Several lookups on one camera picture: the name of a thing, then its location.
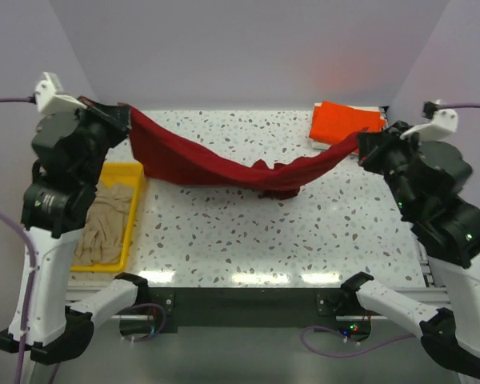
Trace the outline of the beige t shirt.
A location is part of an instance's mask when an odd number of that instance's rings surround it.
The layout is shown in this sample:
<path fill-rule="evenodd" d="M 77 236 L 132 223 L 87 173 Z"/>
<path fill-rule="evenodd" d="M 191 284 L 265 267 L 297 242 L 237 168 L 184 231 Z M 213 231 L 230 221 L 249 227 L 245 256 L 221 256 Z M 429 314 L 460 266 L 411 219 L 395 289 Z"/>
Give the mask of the beige t shirt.
<path fill-rule="evenodd" d="M 118 262 L 133 194 L 131 186 L 121 183 L 97 184 L 96 198 L 87 212 L 84 231 L 74 252 L 74 266 Z"/>

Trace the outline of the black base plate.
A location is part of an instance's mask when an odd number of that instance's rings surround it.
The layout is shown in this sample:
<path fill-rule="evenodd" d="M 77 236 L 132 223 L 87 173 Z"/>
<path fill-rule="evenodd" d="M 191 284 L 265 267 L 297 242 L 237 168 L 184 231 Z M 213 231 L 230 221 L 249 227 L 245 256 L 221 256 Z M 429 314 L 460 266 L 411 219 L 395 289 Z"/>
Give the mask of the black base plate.
<path fill-rule="evenodd" d="M 163 326 L 305 328 L 326 326 L 363 340 L 370 335 L 372 313 L 349 304 L 339 288 L 151 288 L 149 302 L 166 312 L 142 308 L 119 314 L 123 336 L 145 336 Z"/>

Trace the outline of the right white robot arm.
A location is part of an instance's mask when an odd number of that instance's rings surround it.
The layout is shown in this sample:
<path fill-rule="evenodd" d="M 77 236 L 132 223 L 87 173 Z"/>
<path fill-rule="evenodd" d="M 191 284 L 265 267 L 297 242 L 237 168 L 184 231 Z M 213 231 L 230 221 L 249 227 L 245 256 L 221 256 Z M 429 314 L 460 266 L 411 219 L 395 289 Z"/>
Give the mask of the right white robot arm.
<path fill-rule="evenodd" d="M 418 338 L 441 367 L 480 379 L 480 209 L 460 197 L 472 167 L 451 144 L 402 122 L 357 136 L 359 165 L 381 175 L 444 283 L 450 306 L 416 301 L 360 272 L 344 281 L 345 312 L 380 314 Z"/>

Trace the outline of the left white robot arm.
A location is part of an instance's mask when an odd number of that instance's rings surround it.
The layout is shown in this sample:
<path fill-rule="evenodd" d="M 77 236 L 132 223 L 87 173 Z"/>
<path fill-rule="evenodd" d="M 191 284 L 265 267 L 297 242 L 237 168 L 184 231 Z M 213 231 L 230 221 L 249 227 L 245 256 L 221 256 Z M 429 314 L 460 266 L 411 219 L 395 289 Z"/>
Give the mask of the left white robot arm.
<path fill-rule="evenodd" d="M 147 281 L 128 273 L 87 299 L 66 304 L 70 266 L 105 157 L 129 132 L 128 106 L 84 97 L 39 122 L 31 143 L 32 182 L 16 226 L 26 242 L 21 289 L 11 324 L 0 332 L 0 350 L 29 352 L 47 366 L 73 360 L 109 318 L 148 308 Z"/>

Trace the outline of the yellow plastic tray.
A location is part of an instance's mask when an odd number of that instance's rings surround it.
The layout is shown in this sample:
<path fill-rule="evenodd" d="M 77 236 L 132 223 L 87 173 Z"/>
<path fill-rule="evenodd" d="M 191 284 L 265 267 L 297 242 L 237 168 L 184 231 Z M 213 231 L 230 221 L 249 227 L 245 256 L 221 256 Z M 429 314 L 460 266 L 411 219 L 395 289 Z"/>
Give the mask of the yellow plastic tray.
<path fill-rule="evenodd" d="M 123 235 L 123 247 L 120 259 L 115 264 L 103 265 L 95 264 L 93 266 L 74 266 L 70 270 L 73 272 L 95 272 L 95 273 L 118 273 L 124 271 L 126 260 L 129 256 L 130 241 L 133 236 L 133 229 L 136 220 L 137 208 L 141 199 L 141 194 L 146 184 L 143 175 L 143 167 L 136 162 L 108 162 L 103 166 L 99 182 L 106 186 L 112 186 L 115 183 L 131 186 L 134 189 L 132 203 L 128 222 Z"/>

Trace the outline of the dark red t shirt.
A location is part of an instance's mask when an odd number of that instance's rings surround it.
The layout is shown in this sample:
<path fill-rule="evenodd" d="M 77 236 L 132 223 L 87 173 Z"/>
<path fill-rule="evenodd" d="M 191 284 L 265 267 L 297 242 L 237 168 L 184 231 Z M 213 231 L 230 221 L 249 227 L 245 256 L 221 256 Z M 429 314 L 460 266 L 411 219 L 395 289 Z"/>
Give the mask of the dark red t shirt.
<path fill-rule="evenodd" d="M 132 106 L 129 110 L 133 157 L 148 178 L 179 186 L 245 188 L 278 200 L 296 197 L 304 185 L 335 168 L 358 148 L 358 135 L 367 132 L 366 128 L 354 132 L 313 157 L 273 167 L 260 159 L 245 166 L 170 132 Z"/>

